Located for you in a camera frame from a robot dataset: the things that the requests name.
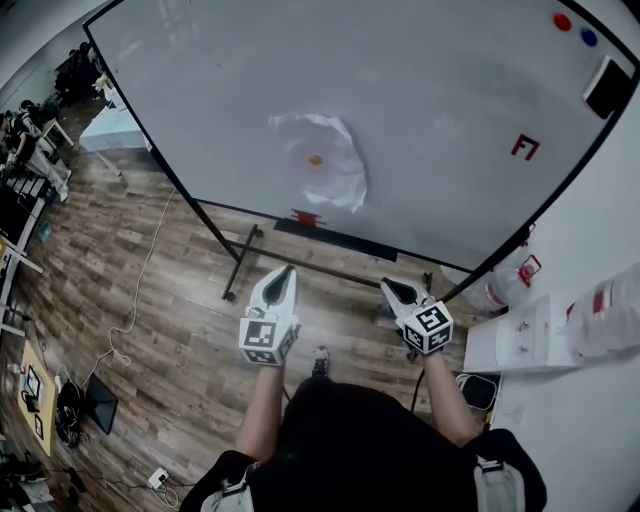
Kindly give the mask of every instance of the sneaker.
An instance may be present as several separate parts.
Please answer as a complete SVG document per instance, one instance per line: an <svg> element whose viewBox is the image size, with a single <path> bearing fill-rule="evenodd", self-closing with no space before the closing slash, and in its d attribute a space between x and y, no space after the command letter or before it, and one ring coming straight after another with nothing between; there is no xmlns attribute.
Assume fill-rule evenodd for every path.
<svg viewBox="0 0 640 512"><path fill-rule="evenodd" d="M313 369L311 370L311 376L329 376L329 349L324 345L320 345L313 351Z"/></svg>

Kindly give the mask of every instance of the wooden floor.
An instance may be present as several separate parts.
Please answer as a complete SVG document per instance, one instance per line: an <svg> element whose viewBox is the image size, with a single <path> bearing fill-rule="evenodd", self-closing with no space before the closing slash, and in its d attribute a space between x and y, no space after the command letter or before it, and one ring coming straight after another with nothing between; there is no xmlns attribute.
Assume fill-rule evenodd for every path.
<svg viewBox="0 0 640 512"><path fill-rule="evenodd" d="M100 108L92 102L67 113L62 124L75 141ZM51 372L65 364L82 383L96 358L109 350L109 328L131 321L136 280L173 187L145 151L108 155L123 171L120 178L94 155L74 150L67 156L74 171L69 198L46 211L44 219L53 227L46 243L34 236L29 247L30 258L44 274L23 269L16 294L34 319L30 336L46 344L44 357ZM436 296L450 287L437 266L421 260L377 261L274 232L269 220L206 210L232 240L243 240L257 223L265 230L257 245L265 249L370 279L419 279L422 272L434 272ZM176 193L142 280L136 326L129 335L113 336L116 348L132 364L126 367L111 355L97 370L120 401L111 435L85 420L87 435L80 446L68 450L58 443L53 459L47 459L18 415L16 380L4 370L7 363L19 362L24 342L6 334L0 351L3 431L20 450L30 450L50 468L73 465L141 485L163 466L174 481L196 482L232 446L242 422L256 368L238 357L239 318L252 286L280 265L248 257L234 287L236 302L222 301L233 260ZM331 350L335 380L384 391L409 407L420 367L407 361L393 331L377 327L380 291L305 269L299 269L299 282L302 329L288 358L289 393L309 375L313 348L324 344ZM478 319L460 299L450 303L450 309L456 320L455 343L445 353L452 368L460 370L466 330ZM425 389L418 410L429 420ZM81 497L83 511L166 510L148 490L86 476L84 482L88 492ZM55 475L50 485L60 508L69 510L64 504L66 475ZM182 497L188 489L176 490Z"/></svg>

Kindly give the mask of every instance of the black bag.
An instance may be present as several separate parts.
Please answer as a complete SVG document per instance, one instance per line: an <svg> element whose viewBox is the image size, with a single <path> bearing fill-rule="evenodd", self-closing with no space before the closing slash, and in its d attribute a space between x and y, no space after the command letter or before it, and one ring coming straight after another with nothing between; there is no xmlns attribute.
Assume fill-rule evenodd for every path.
<svg viewBox="0 0 640 512"><path fill-rule="evenodd" d="M58 395L56 432L69 448L75 448L80 443L81 419L82 391L73 382L67 381Z"/></svg>

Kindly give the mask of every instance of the black shirt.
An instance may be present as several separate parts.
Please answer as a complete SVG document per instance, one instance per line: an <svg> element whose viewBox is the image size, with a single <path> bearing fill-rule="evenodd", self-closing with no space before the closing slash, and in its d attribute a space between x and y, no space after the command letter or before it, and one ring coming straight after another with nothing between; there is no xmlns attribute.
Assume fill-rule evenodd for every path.
<svg viewBox="0 0 640 512"><path fill-rule="evenodd" d="M27 140L22 148L20 154L20 162L26 163L29 161L36 148L36 140L29 133L29 129L24 125L20 119L11 119L9 121L9 129L4 136L4 141L9 149L17 150L20 146L20 138L22 134L26 134Z"/></svg>
<svg viewBox="0 0 640 512"><path fill-rule="evenodd" d="M277 453L247 482L256 512L474 511L477 455L518 469L527 511L544 508L540 474L510 432L490 431L458 448L388 395L316 378L287 406ZM200 512L223 480L237 483L253 462L223 453L180 510Z"/></svg>

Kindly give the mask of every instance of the black metal frame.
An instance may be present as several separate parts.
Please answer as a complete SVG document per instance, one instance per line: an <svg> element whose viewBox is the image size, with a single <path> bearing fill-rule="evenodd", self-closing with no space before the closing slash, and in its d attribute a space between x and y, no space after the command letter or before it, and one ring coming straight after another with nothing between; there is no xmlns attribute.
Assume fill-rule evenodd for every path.
<svg viewBox="0 0 640 512"><path fill-rule="evenodd" d="M242 265L242 262L244 261L245 256L246 256L246 254L248 252L253 252L255 254L259 254L259 255L262 255L262 256L267 256L267 257L270 257L270 258L274 258L274 259L277 259L277 260L280 260L280 261L284 261L286 263L290 263L292 265L297 265L297 266L308 268L308 269L311 269L311 270L316 270L316 271L322 272L324 274L328 274L328 275L331 275L331 276L334 276L334 277L338 277L340 279L346 279L346 280L349 280L349 281L352 281L352 282L355 282L355 283L358 283L358 284L362 284L362 285L365 285L365 286L371 286L371 287L379 288L380 287L380 283L378 283L376 281L371 281L371 280L364 279L364 278L361 278L361 277L358 277L358 276L354 276L354 275L351 275L351 274L338 272L338 271L335 271L335 270L330 269L330 268L321 267L319 265L313 265L313 264L308 263L306 261L298 260L296 258L290 258L290 257L282 255L282 254L277 254L277 253L274 253L274 252L265 251L263 249L259 249L259 248L251 246L251 242L253 241L253 239L254 238L259 238L261 236L261 234L262 234L262 232L255 225L253 226L253 228L251 230L251 233L249 234L249 237L247 238L245 243L229 241L224 237L224 235L220 232L220 230L217 228L215 223L211 220L211 218L202 209L202 206L199 204L199 201L197 199L195 199L187 191L187 189L184 187L184 185L182 185L182 183L180 182L180 180L178 179L176 174L173 172L173 170L171 169L171 167L169 166L167 161L164 159L164 157L162 156L160 151L157 149L157 147L153 143L153 139L149 136L149 133L146 131L146 129L144 128L144 126L140 122L140 119L136 115L135 111L131 108L131 104L129 103L129 101L127 100L126 96L124 95L122 89L118 85L117 80L115 80L113 73L111 73L111 70L109 69L108 64L105 62L105 60L104 60L104 58L102 56L102 53L100 52L100 49L96 45L96 42L95 42L95 40L93 38L93 35L91 34L91 31L89 30L89 26L95 20L100 18L103 14L105 14L108 11L110 11L111 9L113 9L115 6L117 6L118 4L122 3L123 1L125 1L125 0L113 0L111 3L109 3L103 9L101 9L96 14L94 14L91 18L89 18L87 21L84 22L84 24L83 24L84 31L87 34L87 37L89 38L89 41L91 42L91 44L94 47L95 51L98 53L98 57L102 61L103 66L105 67L107 73L109 74L113 85L115 86L115 88L117 89L118 93L120 94L120 97L122 98L122 100L126 104L126 106L129 109L131 115L135 119L136 123L138 123L138 126L140 127L140 129L142 130L144 135L146 136L147 140L150 142L150 144L152 146L151 155L154 157L154 159L158 162L160 167L167 174L167 176L169 177L169 179L171 180L173 185L176 187L176 189L180 192L180 194L182 194L182 196L187 201L189 206L191 206L191 208L198 215L198 217L200 217L202 222L207 226L207 228L209 228L209 230L211 231L213 236L222 244L222 246L229 253L229 255L236 261L236 265L235 265L235 267L233 269L233 272L232 272L232 274L231 274L231 276L229 278L227 286L225 287L223 298L225 300L233 300L233 298L235 297L233 292L231 292L231 286L233 285L233 282L234 282L234 280L235 280L235 278L236 278L236 276L238 274L238 270L240 269L240 266ZM618 110L613 112L613 114L611 115L611 117L607 121L607 124L604 126L602 131L598 134L598 136L596 137L594 142L591 144L591 146L589 147L587 152L578 161L576 166L567 175L567 177L562 181L562 183L558 186L558 188L549 196L549 198L547 198L547 200L540 206L540 208L538 208L538 210L536 210L533 213L533 215L531 215L531 217L520 227L520 229L518 229L506 242L504 242L483 263L481 263L478 267L476 267L465 280L463 280L461 283L457 284L453 289L451 289L444 296L442 296L440 298L440 300L442 300L443 302L447 302L447 301L453 299L454 297L456 297L464 289L466 289L467 287L472 285L474 282L476 282L478 279L480 279L484 274L486 274L487 272L491 271L493 269L493 267L495 267L504 258L506 258L514 250L516 250L516 248L519 245L521 245L525 240L527 240L527 238L529 237L529 227L535 223L535 221L551 206L551 204L553 204L555 202L556 199L558 199L558 197L567 189L567 187L571 184L571 182L573 182L573 180L578 176L578 174L580 174L580 172L584 169L584 167L587 165L589 160L591 160L593 155L598 151L598 149L600 149L600 146L605 141L605 139L609 136L609 134L611 133L611 131L613 130L613 128L617 124L618 120L622 116L622 113L627 108L627 105L628 105L630 99L633 97L633 94L634 94L634 92L635 92L635 90L636 90L636 88L638 86L638 83L640 82L640 60L638 60L638 58L602 22L600 22L600 20L598 20L595 16L593 16L590 12L588 12L584 7L582 7L581 5L577 4L575 2L575 0L558 0L558 1L560 3L562 3L563 5L565 5L567 8L571 9L572 11L574 11L576 14L578 14L582 18L584 18L593 27L595 27L611 43L613 43L613 45L616 46L616 48L634 65L635 71L633 73L633 76L631 77L631 82L632 82L631 91L629 92L629 96L628 96L628 98L626 98L626 101L624 102L624 104ZM229 209L233 209L233 210L240 210L239 208L235 208L235 207L228 206L228 205L219 204L217 206L221 206L221 207L225 207L225 208L229 208ZM267 218L274 218L274 217L272 217L270 215L264 215L264 214L261 214L259 212L253 212L253 211L249 211L249 210L241 210L241 211L243 211L245 213L252 214L252 215L259 215L259 216L263 216L263 217L267 217ZM235 250L235 248L241 249L240 253L238 253ZM422 259L425 259L425 260L428 260L428 261L434 261L434 260L432 260L432 259L430 259L430 258L428 258L426 256L420 256L420 255L417 255L417 254L406 253L405 251L402 251L402 250L399 250L399 249L398 249L398 252L409 254L411 256L422 258ZM447 265L447 263L440 262L440 261L435 261L435 263Z"/></svg>

